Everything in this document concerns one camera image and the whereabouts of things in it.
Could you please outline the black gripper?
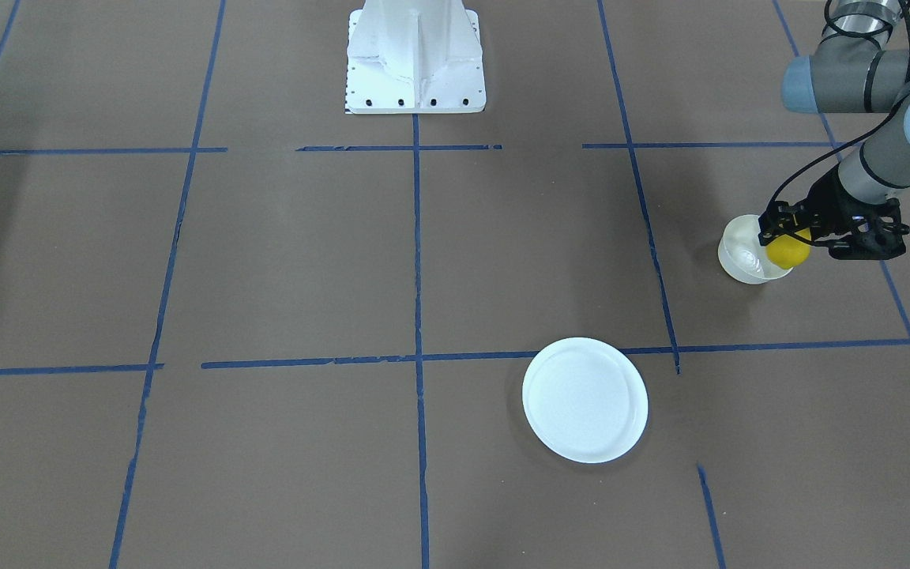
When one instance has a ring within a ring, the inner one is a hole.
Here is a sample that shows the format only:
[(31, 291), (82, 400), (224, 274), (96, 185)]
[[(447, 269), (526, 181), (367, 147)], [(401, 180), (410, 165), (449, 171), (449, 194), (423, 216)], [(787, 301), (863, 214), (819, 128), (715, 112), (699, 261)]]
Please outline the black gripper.
[(798, 204), (771, 201), (758, 218), (758, 244), (769, 247), (784, 240), (813, 247), (814, 241), (832, 236), (835, 241), (855, 242), (874, 217), (874, 206), (861, 202), (845, 190), (837, 167), (813, 183)]

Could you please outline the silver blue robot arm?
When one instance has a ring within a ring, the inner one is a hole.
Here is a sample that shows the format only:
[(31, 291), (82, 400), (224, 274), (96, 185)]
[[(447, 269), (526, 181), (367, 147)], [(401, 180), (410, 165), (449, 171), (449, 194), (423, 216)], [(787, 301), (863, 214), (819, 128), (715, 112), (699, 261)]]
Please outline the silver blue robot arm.
[(812, 55), (784, 73), (781, 98), (798, 113), (880, 113), (839, 147), (844, 159), (788, 204), (774, 194), (758, 242), (826, 249), (840, 260), (902, 255), (910, 229), (899, 198), (910, 190), (910, 2), (827, 1)]

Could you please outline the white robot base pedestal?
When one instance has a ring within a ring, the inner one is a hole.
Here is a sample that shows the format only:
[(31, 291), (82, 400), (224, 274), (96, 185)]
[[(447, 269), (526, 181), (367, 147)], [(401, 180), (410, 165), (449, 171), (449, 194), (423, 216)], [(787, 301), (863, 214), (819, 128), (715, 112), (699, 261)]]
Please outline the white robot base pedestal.
[(348, 18), (344, 111), (480, 113), (480, 20), (462, 1), (366, 1)]

